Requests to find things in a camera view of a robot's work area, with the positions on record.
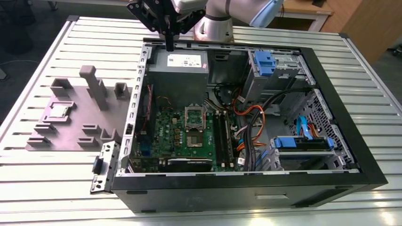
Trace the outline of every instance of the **black cable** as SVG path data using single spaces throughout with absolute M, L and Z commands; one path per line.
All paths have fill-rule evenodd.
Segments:
M 265 100 L 265 102 L 264 102 L 264 104 L 261 106 L 263 110 L 265 110 L 268 108 L 268 106 L 275 102 L 275 100 L 277 98 L 280 98 L 283 95 L 285 95 L 288 93 L 292 93 L 292 92 L 308 92 L 311 90 L 312 90 L 312 88 L 308 87 L 308 88 L 287 89 L 287 90 L 280 91 L 279 93 L 273 94 Z M 243 141 L 244 141 L 245 153 L 248 153 L 248 155 L 251 155 L 251 157 L 248 156 L 249 159 L 245 159 L 245 162 L 249 161 L 248 171 L 253 171 L 255 170 L 255 149 L 253 149 L 253 145 L 252 145 L 251 129 L 252 129 L 252 125 L 253 125 L 257 117 L 259 117 L 259 112 L 253 113 L 249 123 L 245 124 L 247 125 L 247 129 L 245 129 L 245 131 L 243 133 Z
M 233 87 L 233 89 L 235 89 L 239 85 L 240 85 L 239 83 L 233 83 L 233 82 L 220 82 L 213 86 L 212 91 L 213 91 L 215 98 L 224 109 L 227 109 L 227 107 L 232 106 L 232 104 L 229 103 L 227 105 L 223 102 L 221 97 L 217 94 L 217 89 L 224 88 L 224 87 Z

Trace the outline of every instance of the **gray 3d-printed holder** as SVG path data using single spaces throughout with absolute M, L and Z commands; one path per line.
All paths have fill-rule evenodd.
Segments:
M 54 95 L 33 128 L 28 151 L 98 152 L 104 142 L 121 142 L 131 88 L 124 83 L 113 87 L 104 87 L 101 80 L 94 83 L 96 91 L 92 85 L 88 91 L 88 87 L 72 86 L 66 79 L 54 79 Z

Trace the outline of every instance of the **slotted metal table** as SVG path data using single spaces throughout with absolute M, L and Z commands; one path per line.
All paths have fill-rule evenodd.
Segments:
M 93 152 L 28 152 L 26 139 L 49 101 L 54 78 L 85 85 L 81 65 L 105 86 L 132 86 L 144 37 L 135 20 L 65 22 L 0 127 L 0 222 L 57 225 L 400 225 L 402 107 L 347 38 L 338 34 L 233 28 L 233 40 L 313 49 L 388 184 L 317 208 L 133 214 L 114 195 L 89 195 Z M 192 39 L 192 33 L 181 35 Z

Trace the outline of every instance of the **metal bracket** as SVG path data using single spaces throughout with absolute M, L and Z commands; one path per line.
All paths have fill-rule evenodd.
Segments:
M 100 154 L 94 158 L 92 172 L 94 174 L 90 194 L 112 194 L 112 183 L 116 172 L 116 163 L 120 145 L 116 141 L 101 145 Z

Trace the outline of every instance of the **wire bundle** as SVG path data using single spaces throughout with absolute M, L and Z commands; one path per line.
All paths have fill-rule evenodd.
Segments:
M 243 145 L 244 145 L 244 150 L 245 150 L 245 161 L 244 161 L 244 171 L 253 171 L 255 170 L 255 149 L 253 149 L 253 141 L 256 140 L 255 137 L 257 138 L 260 134 L 256 134 L 255 137 L 252 137 L 251 133 L 252 133 L 252 125 L 256 122 L 256 119 L 259 117 L 261 117 L 260 115 L 264 115 L 264 110 L 268 108 L 268 106 L 285 94 L 292 93 L 292 92 L 308 92 L 311 91 L 312 88 L 296 88 L 296 89 L 287 89 L 283 90 L 280 92 L 277 92 L 276 94 L 273 94 L 267 101 L 264 102 L 263 106 L 259 107 L 253 107 L 253 109 L 259 109 L 257 112 L 253 112 L 252 114 L 252 118 L 249 120 L 249 122 L 245 124 L 247 128 L 243 130 Z

